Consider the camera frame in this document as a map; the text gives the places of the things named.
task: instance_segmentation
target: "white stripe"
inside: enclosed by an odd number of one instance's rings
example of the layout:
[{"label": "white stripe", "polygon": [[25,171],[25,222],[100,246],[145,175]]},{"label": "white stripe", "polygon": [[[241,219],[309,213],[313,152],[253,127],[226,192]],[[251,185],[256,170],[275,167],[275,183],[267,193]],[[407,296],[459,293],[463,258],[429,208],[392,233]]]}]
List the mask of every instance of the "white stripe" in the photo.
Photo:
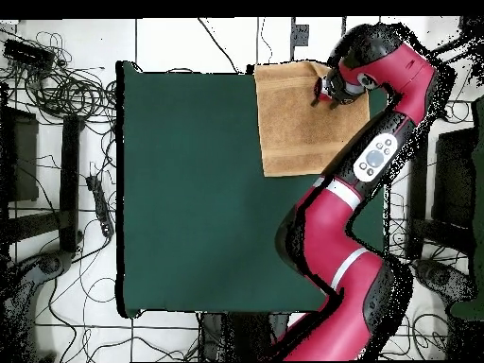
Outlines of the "white stripe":
[{"label": "white stripe", "polygon": [[328,189],[344,200],[353,210],[356,209],[356,206],[360,203],[357,194],[338,180],[332,180],[328,185]]},{"label": "white stripe", "polygon": [[324,181],[324,177],[319,177],[317,180],[314,181],[313,186],[320,186]]},{"label": "white stripe", "polygon": [[339,269],[337,270],[337,273],[335,274],[335,277],[333,277],[333,282],[331,283],[331,287],[333,289],[337,289],[337,285],[339,283],[339,281],[341,280],[341,278],[343,277],[344,273],[346,272],[346,270],[348,268],[350,268],[350,266],[352,265],[352,263],[359,257],[361,256],[363,253],[367,252],[368,250],[366,250],[365,248],[360,248],[359,250],[357,251],[354,251],[352,254],[350,254],[350,256],[348,256],[346,258],[346,260],[341,264],[341,266],[339,266]]}]

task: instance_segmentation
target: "brown towel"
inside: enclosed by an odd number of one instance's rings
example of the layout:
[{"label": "brown towel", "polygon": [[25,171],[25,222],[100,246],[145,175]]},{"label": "brown towel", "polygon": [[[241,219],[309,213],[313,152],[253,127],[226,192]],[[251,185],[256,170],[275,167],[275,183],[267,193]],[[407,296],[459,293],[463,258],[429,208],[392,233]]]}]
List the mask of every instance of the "brown towel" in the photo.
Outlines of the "brown towel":
[{"label": "brown towel", "polygon": [[316,80],[327,71],[328,67],[312,61],[255,67],[266,177],[319,174],[369,121],[367,94],[334,110],[329,102],[311,107]]}]

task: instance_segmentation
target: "green table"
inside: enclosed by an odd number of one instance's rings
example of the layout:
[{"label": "green table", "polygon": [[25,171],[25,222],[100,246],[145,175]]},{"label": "green table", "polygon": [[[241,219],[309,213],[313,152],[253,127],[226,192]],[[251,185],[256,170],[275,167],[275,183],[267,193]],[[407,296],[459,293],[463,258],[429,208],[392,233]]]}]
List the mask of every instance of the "green table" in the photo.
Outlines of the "green table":
[{"label": "green table", "polygon": [[[125,308],[320,307],[323,294],[274,247],[282,218],[316,176],[264,178],[253,76],[123,66]],[[372,114],[385,102],[372,94]],[[383,193],[354,233],[383,249]]]}]

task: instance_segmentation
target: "red robot arm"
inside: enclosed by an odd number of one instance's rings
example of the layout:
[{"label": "red robot arm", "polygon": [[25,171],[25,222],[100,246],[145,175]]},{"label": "red robot arm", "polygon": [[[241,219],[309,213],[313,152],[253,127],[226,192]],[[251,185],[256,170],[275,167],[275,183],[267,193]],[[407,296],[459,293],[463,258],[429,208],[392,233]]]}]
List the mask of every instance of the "red robot arm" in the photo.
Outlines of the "red robot arm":
[{"label": "red robot arm", "polygon": [[384,24],[350,31],[328,64],[316,85],[320,100],[347,104],[383,87],[391,101],[321,173],[276,235],[281,257],[329,295],[278,341],[272,357],[287,361],[353,360],[389,312],[391,261],[351,238],[348,223],[425,140],[455,81],[452,68],[431,63]]}]

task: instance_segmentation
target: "robot button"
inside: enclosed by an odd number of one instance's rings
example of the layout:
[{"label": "robot button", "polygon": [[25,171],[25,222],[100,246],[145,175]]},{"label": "robot button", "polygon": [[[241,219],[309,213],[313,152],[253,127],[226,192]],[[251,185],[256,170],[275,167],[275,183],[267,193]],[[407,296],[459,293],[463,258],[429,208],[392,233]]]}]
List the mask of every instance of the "robot button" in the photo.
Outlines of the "robot button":
[{"label": "robot button", "polygon": [[367,155],[367,163],[371,167],[378,167],[380,166],[383,162],[385,161],[385,158],[383,157],[383,154],[379,152],[378,150],[372,150],[370,153]]}]

